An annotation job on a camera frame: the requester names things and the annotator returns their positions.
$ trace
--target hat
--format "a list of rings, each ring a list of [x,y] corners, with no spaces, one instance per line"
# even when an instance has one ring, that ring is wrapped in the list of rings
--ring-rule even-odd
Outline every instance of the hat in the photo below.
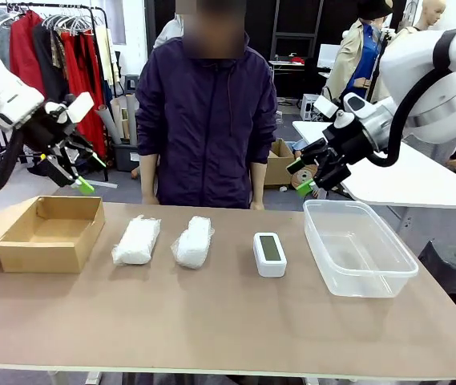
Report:
[[[357,16],[364,20],[384,18],[393,13],[393,8],[386,0],[359,0],[357,2]]]

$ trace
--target cardboard box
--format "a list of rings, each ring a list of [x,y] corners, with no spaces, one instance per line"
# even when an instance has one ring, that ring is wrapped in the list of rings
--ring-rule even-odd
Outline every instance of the cardboard box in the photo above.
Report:
[[[97,197],[37,197],[0,212],[7,273],[79,273],[105,223]]]
[[[282,139],[272,143],[271,153],[268,156],[267,175],[265,186],[285,186],[290,184],[292,176],[286,169],[293,163],[293,154]]]

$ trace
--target digital clock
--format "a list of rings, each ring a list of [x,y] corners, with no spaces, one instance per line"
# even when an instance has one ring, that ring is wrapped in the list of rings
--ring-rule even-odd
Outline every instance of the digital clock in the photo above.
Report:
[[[286,269],[286,257],[277,234],[257,233],[254,236],[253,248],[260,276],[265,278],[283,277]]]

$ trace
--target beige coat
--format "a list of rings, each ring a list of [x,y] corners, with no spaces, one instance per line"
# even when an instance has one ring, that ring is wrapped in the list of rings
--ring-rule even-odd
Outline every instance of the beige coat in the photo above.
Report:
[[[418,31],[411,26],[404,28],[398,34],[395,35],[395,37],[389,43],[388,47],[391,47],[391,45],[394,42],[396,42],[398,39],[400,39],[401,37],[407,36],[409,34],[415,34],[417,32]],[[373,90],[371,102],[372,103],[380,102],[381,100],[384,100],[388,97],[389,97],[388,89],[386,88],[385,82],[382,80],[382,76],[379,76],[379,78],[377,79],[377,82],[375,83],[375,88]]]
[[[322,90],[322,95],[328,99],[340,99],[341,93],[347,88],[350,78],[363,55],[363,24],[357,20],[341,41],[340,50],[334,62],[333,70],[325,87],[330,91]]]

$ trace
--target person's hand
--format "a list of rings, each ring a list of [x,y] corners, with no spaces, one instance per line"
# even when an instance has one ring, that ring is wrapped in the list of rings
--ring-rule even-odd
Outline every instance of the person's hand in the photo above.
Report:
[[[354,80],[355,88],[370,88],[370,80],[365,78],[357,78]]]
[[[142,203],[145,205],[159,205],[158,198],[154,195],[142,196]]]
[[[252,201],[251,202],[251,210],[264,211],[265,210],[265,206],[263,206],[263,202]]]

